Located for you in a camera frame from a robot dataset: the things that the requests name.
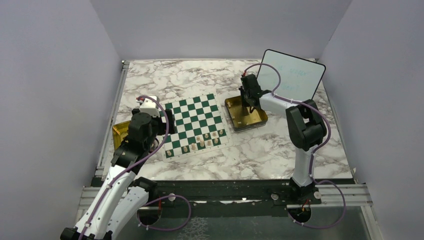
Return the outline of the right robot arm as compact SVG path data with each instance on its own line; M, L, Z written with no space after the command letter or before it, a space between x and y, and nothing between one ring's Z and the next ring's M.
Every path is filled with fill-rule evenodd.
M244 73L239 88L242 104L253 110L281 115L287 121L289 138L295 146L295 167L290 178L289 199L300 204L314 191L314 153L327 135L327 127L312 99L296 101L261 89L254 74Z

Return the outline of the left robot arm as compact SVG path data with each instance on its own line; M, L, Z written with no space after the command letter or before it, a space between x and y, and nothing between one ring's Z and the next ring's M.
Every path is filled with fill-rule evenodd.
M157 200L156 183L136 179L144 162L162 146L154 148L158 136L175 133L170 109L135 108L127 121L127 135L114 151L111 167L88 210L74 227L65 228L62 240L114 240L142 205Z

